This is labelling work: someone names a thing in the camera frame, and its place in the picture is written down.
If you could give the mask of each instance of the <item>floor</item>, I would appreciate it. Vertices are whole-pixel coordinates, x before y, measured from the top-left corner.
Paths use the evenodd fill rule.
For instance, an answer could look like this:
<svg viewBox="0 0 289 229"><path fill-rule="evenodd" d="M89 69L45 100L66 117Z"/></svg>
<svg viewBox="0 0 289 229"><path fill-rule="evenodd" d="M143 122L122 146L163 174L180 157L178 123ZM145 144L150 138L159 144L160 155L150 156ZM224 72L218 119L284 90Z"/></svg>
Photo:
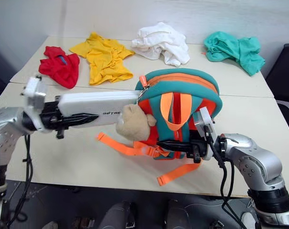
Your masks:
<svg viewBox="0 0 289 229"><path fill-rule="evenodd" d="M7 198L18 182L8 181ZM23 183L11 199L14 208L21 195ZM161 229L165 206L169 199L181 202L190 215L193 228L209 228L215 219L224 223L226 229L239 226L221 209L222 201L218 198L198 195L187 195L166 192L148 192L138 190L91 188L91 187L55 187L42 184L31 184L28 201L22 212L28 216L24 223L14 222L11 229L41 229L49 221L59 223L59 229L70 229L77 216L95 218L94 229L97 228L106 211L115 203L123 200L135 202L138 207L138 229ZM252 208L246 205L249 199L232 199L230 205L238 215Z"/></svg>

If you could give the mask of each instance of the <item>white wall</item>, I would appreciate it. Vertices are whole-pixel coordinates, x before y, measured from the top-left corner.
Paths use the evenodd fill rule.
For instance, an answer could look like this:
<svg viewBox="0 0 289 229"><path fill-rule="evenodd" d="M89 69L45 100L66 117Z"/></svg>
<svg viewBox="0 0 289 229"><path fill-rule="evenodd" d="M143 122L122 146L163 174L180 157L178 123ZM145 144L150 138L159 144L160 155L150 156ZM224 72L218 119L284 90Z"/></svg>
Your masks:
<svg viewBox="0 0 289 229"><path fill-rule="evenodd" d="M202 43L214 31L257 36L269 72L289 43L289 0L0 0L0 54L19 70L47 35L131 40L163 21Z"/></svg>

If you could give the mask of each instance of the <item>black cable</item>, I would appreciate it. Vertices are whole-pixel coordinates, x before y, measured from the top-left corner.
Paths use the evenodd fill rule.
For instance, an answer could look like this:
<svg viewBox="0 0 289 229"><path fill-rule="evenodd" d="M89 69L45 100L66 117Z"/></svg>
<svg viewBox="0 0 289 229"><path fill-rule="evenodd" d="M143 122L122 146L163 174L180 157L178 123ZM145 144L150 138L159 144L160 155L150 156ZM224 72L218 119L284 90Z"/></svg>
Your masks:
<svg viewBox="0 0 289 229"><path fill-rule="evenodd" d="M16 219L21 219L19 214L21 213L21 209L23 207L23 204L26 200L26 195L33 177L33 164L32 164L32 159L30 155L30 144L31 144L31 137L30 135L25 135L24 136L25 140L25 145L26 145L26 159L23 160L23 162L26 162L26 176L25 176L25 184L24 184L24 190L21 195L21 198L18 201L18 204L14 210L14 216L12 219L7 223L7 227L9 228L10 225L16 220ZM21 215L27 219L27 215L24 213L21 213Z"/></svg>
<svg viewBox="0 0 289 229"><path fill-rule="evenodd" d="M225 166L224 160L222 159L222 157L220 156L220 154L217 152L215 146L214 146L214 141L213 138L211 136L211 132L208 126L204 126L204 131L205 131L205 137L206 137L206 141L209 144L210 148L212 149L213 152L213 156L214 158L217 160L219 167L223 170L223 179L222 179L222 183L221 183L221 187L220 187L220 192L221 192L221 197L223 199L223 204L222 204L222 209L224 212L226 212L237 224L240 225L240 227L242 227L243 229L247 229L246 226L244 225L244 223L242 222L242 220L238 217L238 215L235 213L235 211L230 207L230 205L228 204L228 200L231 197L231 193L233 190L233 186L234 186L234 179L235 179L235 168L234 168L234 163L231 160L228 160L230 162L231 165L231 180L230 180L230 188L229 188L229 192L228 195L225 197L224 195L224 186L227 180L227 168Z"/></svg>

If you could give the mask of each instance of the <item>teddy bear ear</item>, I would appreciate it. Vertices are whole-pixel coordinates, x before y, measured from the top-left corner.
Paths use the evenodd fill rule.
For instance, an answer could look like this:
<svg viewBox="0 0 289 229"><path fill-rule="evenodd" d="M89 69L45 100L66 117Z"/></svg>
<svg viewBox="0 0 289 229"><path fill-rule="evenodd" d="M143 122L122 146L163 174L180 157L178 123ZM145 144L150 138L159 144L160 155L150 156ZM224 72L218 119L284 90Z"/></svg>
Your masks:
<svg viewBox="0 0 289 229"><path fill-rule="evenodd" d="M157 120L151 114L146 115L148 117L148 124L149 126L155 126Z"/></svg>

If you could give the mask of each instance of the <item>black chair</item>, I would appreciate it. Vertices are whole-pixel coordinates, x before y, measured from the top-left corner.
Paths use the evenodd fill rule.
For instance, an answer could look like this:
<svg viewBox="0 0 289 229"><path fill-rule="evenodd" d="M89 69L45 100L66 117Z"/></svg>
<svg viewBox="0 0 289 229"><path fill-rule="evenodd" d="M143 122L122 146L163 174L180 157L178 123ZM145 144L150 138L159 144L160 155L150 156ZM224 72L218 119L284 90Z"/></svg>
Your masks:
<svg viewBox="0 0 289 229"><path fill-rule="evenodd" d="M269 72L266 82L276 100L289 102L289 44L284 48ZM289 125L289 108L278 104L284 118Z"/></svg>

